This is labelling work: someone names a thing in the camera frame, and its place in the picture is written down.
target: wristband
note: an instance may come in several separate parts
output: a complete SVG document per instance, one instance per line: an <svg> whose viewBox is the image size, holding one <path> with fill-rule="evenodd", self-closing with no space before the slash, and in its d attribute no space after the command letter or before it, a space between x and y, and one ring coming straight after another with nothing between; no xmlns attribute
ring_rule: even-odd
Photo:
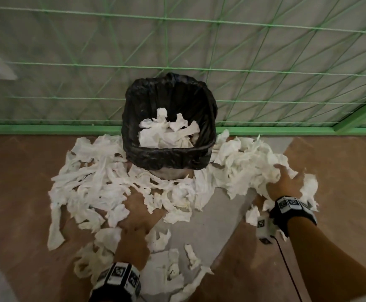
<svg viewBox="0 0 366 302"><path fill-rule="evenodd" d="M317 225L317 219L313 212L306 204L294 197L283 196L279 198L270 211L270 218L274 220L274 224L284 232L286 237L289 237L288 221L295 216L305 217Z"/></svg>
<svg viewBox="0 0 366 302"><path fill-rule="evenodd" d="M139 270L135 266L128 263L113 263L100 273L89 302L134 302L141 291L139 277Z"/></svg>

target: black cable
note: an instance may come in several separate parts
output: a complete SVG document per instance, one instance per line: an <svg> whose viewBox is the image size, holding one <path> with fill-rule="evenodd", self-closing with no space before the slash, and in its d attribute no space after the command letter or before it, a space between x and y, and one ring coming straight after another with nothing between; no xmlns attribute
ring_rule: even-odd
<svg viewBox="0 0 366 302"><path fill-rule="evenodd" d="M303 301L302 301L302 298L301 298L301 294L299 293L299 290L298 290L298 288L296 287L295 281L293 280L292 274L291 274L291 272L289 271L289 267L288 267L288 264L286 263L286 260L285 260L284 254L282 253L280 243L279 243L279 242L278 242L278 240L275 238L275 236L271 236L271 237L272 237L273 239L275 239L275 241L277 242L278 248L280 249L280 252L281 252L281 255L282 255L282 259L284 260L284 263L285 263L286 269L288 270L289 276L291 277L292 284L293 284L293 286L295 287L296 293L298 294L298 298L299 298L299 300L300 300L301 302L303 302Z"/></svg>

